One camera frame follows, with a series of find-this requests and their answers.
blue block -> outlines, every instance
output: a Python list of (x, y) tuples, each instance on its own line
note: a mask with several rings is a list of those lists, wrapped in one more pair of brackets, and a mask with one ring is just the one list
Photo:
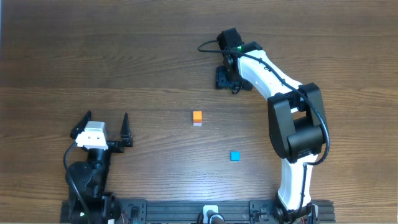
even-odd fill
[(231, 161), (239, 161), (241, 159), (241, 152), (231, 152)]

wooden table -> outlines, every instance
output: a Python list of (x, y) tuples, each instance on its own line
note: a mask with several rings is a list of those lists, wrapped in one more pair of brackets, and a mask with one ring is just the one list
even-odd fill
[(112, 139), (129, 113), (134, 147), (108, 179), (118, 197), (272, 198), (265, 99), (216, 90), (222, 57), (196, 50), (230, 27), (322, 90), (331, 149), (312, 198), (334, 201), (339, 222), (397, 221), (397, 1), (5, 0), (2, 13), (0, 221), (59, 221), (63, 153), (87, 110)]

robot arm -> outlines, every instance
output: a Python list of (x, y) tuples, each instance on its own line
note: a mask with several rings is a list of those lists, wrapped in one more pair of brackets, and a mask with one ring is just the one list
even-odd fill
[[(269, 136), (271, 143), (282, 159), (282, 180), (277, 193), (276, 205), (280, 208), (275, 217), (279, 222), (290, 222), (295, 218), (307, 215), (311, 211), (310, 180), (312, 166), (305, 170), (304, 163), (315, 162), (325, 142), (314, 112), (303, 101), (300, 95), (294, 93), (291, 88), (283, 85), (275, 76), (276, 72), (286, 84), (302, 92), (316, 106), (322, 118), (325, 120), (322, 96), (319, 88), (313, 84), (302, 85), (277, 68), (267, 57), (262, 47), (255, 42), (245, 44), (235, 28), (223, 31), (217, 37), (221, 50), (235, 51), (241, 54), (228, 54), (224, 56), (224, 68), (216, 71), (217, 83), (220, 87), (234, 88), (241, 84), (244, 90), (250, 90), (255, 86), (259, 93), (267, 100), (269, 118)], [(260, 58), (268, 64), (273, 71), (253, 58), (242, 54)], [(293, 113), (306, 112), (306, 116), (294, 120)], [(301, 192), (303, 183), (304, 197)]]

orange block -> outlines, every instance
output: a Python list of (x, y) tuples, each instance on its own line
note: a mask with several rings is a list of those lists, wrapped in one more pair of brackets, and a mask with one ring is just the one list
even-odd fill
[(193, 122), (194, 123), (201, 123), (201, 111), (194, 111), (193, 112)]

